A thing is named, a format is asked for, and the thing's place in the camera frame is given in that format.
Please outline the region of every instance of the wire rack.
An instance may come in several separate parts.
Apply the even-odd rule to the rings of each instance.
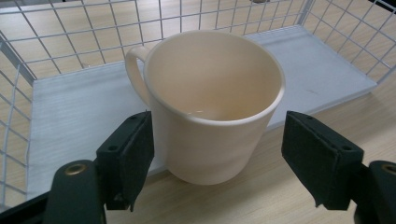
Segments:
[[[38,163],[50,163],[50,156],[41,155],[38,163],[32,158],[35,153],[32,145],[37,138],[51,138],[35,131],[40,129],[35,119],[46,113],[34,111],[39,108],[35,105],[36,99],[44,95],[39,91],[40,86],[54,80],[42,89],[53,91],[46,95],[60,93],[58,103],[62,104],[67,102],[66,94],[72,89],[52,89],[54,83],[77,80],[80,85],[84,84],[81,87],[84,90],[101,78],[112,83],[114,78],[106,77],[107,74],[122,73],[120,64],[124,54],[133,46],[152,47],[170,35],[210,29],[245,35],[258,42],[265,42],[267,38],[275,40],[262,42],[270,49],[276,41],[307,31],[319,40],[319,45],[325,46],[325,51],[329,48],[332,53],[336,52],[337,60],[341,58],[372,81],[374,85],[370,84],[367,90],[395,73],[395,7],[384,1],[81,0],[59,3],[48,0],[30,6],[22,2],[7,1],[7,7],[0,5],[0,211],[23,203],[30,198],[30,191],[37,195],[48,190],[30,189],[32,173],[41,166]],[[276,56],[281,59],[291,51],[286,46],[279,49]],[[347,85],[350,89],[355,87],[355,83]],[[108,91],[116,88],[117,85],[110,86]],[[85,94],[85,91],[75,92],[76,101]],[[144,109],[141,103],[134,107]],[[49,109],[47,114],[51,113],[55,112]],[[108,131],[103,136],[111,133],[120,120],[122,116],[112,120],[113,126],[107,125]],[[43,122],[52,127],[51,132],[63,132],[53,128],[52,119]],[[56,151],[54,147],[61,140],[54,138],[47,147]],[[52,167],[50,172],[40,173],[51,179],[53,172]],[[41,177],[34,179],[43,182]]]

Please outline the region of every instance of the white mug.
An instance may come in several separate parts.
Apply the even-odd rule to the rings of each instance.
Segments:
[[[143,76],[136,58],[144,62]],[[155,156],[193,184],[218,184],[243,170],[285,91],[271,53],[219,31],[132,48],[125,64],[151,110]]]

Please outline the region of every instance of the mug rim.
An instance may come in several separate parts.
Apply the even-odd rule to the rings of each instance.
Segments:
[[[265,53],[267,53],[270,58],[273,60],[273,62],[276,64],[276,67],[279,69],[279,75],[280,75],[280,88],[279,88],[279,92],[275,98],[275,100],[269,105],[267,106],[264,110],[262,110],[261,112],[246,117],[246,118],[242,118],[242,119],[231,119],[231,120],[215,120],[215,119],[202,119],[202,118],[198,118],[186,113],[183,113],[179,110],[177,110],[176,108],[174,108],[173,106],[169,105],[168,103],[165,102],[165,100],[159,96],[157,94],[156,91],[153,90],[153,88],[151,87],[151,85],[149,84],[149,82],[147,81],[146,78],[146,73],[145,71],[148,71],[148,66],[149,66],[149,61],[150,58],[152,57],[152,55],[154,54],[154,52],[156,51],[156,49],[160,48],[163,44],[171,41],[172,39],[178,38],[181,35],[191,35],[194,33],[212,33],[212,34],[221,34],[221,35],[231,35],[233,37],[239,38],[241,40],[250,42],[250,44],[256,45],[257,47],[259,47],[262,51],[264,51]],[[154,46],[154,48],[152,50],[149,51],[148,53],[148,57],[146,59],[146,62],[144,63],[144,72],[143,72],[143,80],[146,84],[146,86],[149,89],[149,94],[153,95],[154,98],[164,107],[166,107],[167,109],[171,110],[173,113],[178,114],[179,116],[181,116],[184,119],[196,122],[196,123],[202,123],[204,125],[215,125],[215,126],[231,126],[231,125],[238,125],[238,124],[244,124],[244,123],[249,123],[251,121],[260,119],[266,115],[268,115],[269,113],[271,113],[273,110],[276,109],[276,107],[279,105],[284,93],[285,93],[285,89],[286,89],[286,80],[285,80],[285,75],[283,73],[283,69],[280,66],[278,60],[274,57],[274,55],[268,51],[267,49],[263,48],[261,45],[259,45],[258,43],[245,38],[244,36],[241,35],[235,35],[232,33],[225,33],[225,32],[221,32],[221,31],[215,31],[215,30],[193,30],[193,31],[186,31],[186,32],[182,32],[182,33],[178,33],[175,35],[171,35],[169,37],[167,37],[165,40],[161,41],[160,43],[158,43],[156,46]]]

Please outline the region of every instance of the wooden floor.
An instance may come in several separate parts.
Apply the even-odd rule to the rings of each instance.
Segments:
[[[123,60],[125,50],[133,44],[142,41],[152,47],[159,39],[190,29],[215,29],[247,35],[268,29],[279,28],[282,25],[293,24],[298,17],[281,17],[288,13],[297,12],[302,1],[287,1],[268,5],[264,19],[278,17],[273,21],[259,21],[262,18],[264,5],[257,5],[250,9],[249,1],[237,1],[236,16],[233,16],[235,1],[224,0],[218,5],[215,1],[189,1],[182,8],[180,19],[179,1],[162,1],[162,14],[159,13],[158,1],[138,1],[138,12],[135,2],[87,7],[87,13],[94,20],[87,20],[82,7],[71,7],[76,2],[67,3],[68,8],[59,9],[58,16],[63,22],[60,25],[57,15],[50,11],[31,11],[26,18],[35,27],[32,31],[22,14],[2,14],[15,8],[0,8],[0,30],[12,42],[21,57],[29,62],[30,68],[38,78],[51,77],[59,73],[67,73],[82,69]],[[347,7],[348,1],[334,0],[334,3]],[[353,39],[362,46],[370,49],[375,55],[385,55],[394,44],[384,36],[379,35],[375,41],[370,41],[376,34],[372,27],[361,24],[359,20],[343,15],[337,7],[327,7],[328,2],[318,0],[312,10],[321,15],[327,10],[328,24],[318,23],[318,19],[308,16],[305,27],[316,30],[316,35],[349,61],[359,55],[354,64],[365,73],[375,64],[371,55],[359,53],[356,45],[345,41],[345,37],[332,32],[330,25],[337,25],[337,29],[351,34]],[[24,10],[40,9],[43,6],[25,7]],[[369,21],[374,27],[381,28],[381,32],[396,37],[396,19],[382,8],[374,7],[369,14],[365,14],[371,7],[368,1],[355,0],[348,7],[358,18]],[[114,21],[111,10],[117,15]],[[233,29],[231,24],[241,24]],[[64,31],[70,35],[58,35]],[[33,39],[35,35],[44,36],[40,39],[43,45]],[[126,47],[117,49],[120,44]],[[54,60],[46,60],[49,55]],[[383,60],[394,65],[396,50],[388,52]],[[0,120],[10,122],[10,128],[19,133],[8,132],[7,154],[26,163],[26,148],[28,143],[23,138],[29,138],[29,121],[25,115],[30,115],[29,101],[18,91],[21,90],[28,98],[32,98],[32,87],[21,77],[16,82],[16,69],[4,54],[0,53],[0,70],[5,77],[0,76]],[[379,74],[386,71],[384,65],[378,65],[370,71],[370,77],[378,79]],[[17,83],[18,90],[11,83]],[[339,105],[315,115],[318,119],[334,128],[337,132],[365,149],[364,162],[373,160],[396,161],[396,77],[393,75],[372,93],[360,99]],[[9,103],[15,101],[15,108]],[[136,202],[135,211],[107,212],[109,223],[353,223],[352,205],[348,212],[326,211],[323,207],[314,206],[312,197],[296,179],[289,166],[280,155],[282,127],[266,134],[259,148],[249,162],[247,168],[236,178],[226,183],[200,187],[182,182],[168,172],[152,176],[148,179],[142,194]],[[0,147],[6,145],[6,126],[0,123]],[[4,154],[0,154],[0,179],[4,178]],[[7,183],[19,189],[25,189],[25,169],[13,160],[7,160]],[[24,198],[15,190],[7,189],[6,204],[9,206],[23,202]]]

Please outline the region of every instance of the cream-colored cup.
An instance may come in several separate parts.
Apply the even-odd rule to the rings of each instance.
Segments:
[[[143,76],[136,58],[144,62]],[[132,48],[125,64],[151,109],[155,156],[193,184],[221,183],[246,166],[285,91],[282,70],[267,50],[218,31]]]

